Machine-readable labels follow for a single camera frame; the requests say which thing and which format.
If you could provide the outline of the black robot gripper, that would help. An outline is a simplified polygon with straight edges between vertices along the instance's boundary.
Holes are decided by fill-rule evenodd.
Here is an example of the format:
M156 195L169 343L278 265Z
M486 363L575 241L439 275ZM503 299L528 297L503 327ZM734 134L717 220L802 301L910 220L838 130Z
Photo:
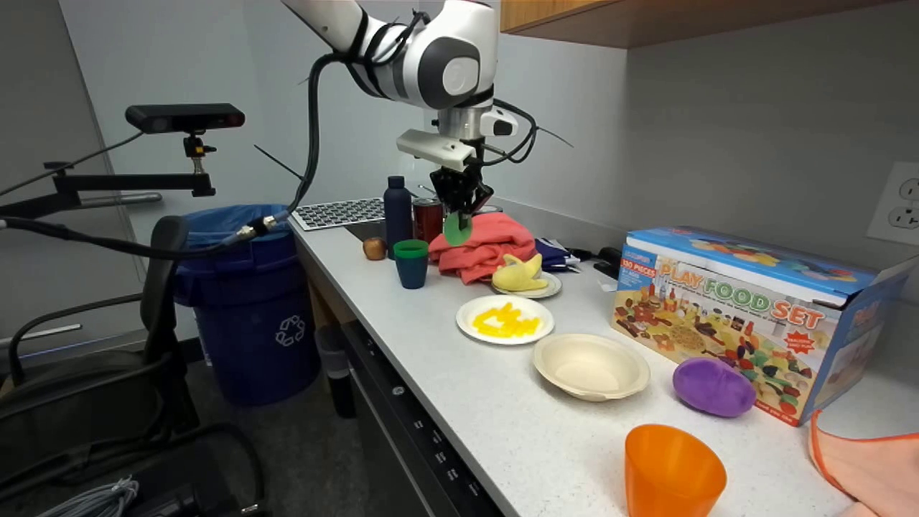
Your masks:
M472 167L467 172L436 169L431 176L431 185L439 198L441 229L456 228L459 212L466 229L472 232L472 220L479 216L479 206L493 195L493 190L482 182L476 167Z

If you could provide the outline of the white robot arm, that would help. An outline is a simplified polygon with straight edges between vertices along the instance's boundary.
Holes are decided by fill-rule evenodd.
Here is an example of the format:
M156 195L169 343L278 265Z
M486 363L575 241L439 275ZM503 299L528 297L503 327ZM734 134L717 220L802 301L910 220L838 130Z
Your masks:
M450 243L472 232L472 216L492 198L482 182L482 114L493 108L497 12L486 0L441 0L429 18L378 21L358 0L281 0L329 51L314 67L309 157L318 162L318 70L344 63L370 97L400 100L436 114L436 130L406 130L396 146L433 164L431 182L446 209Z

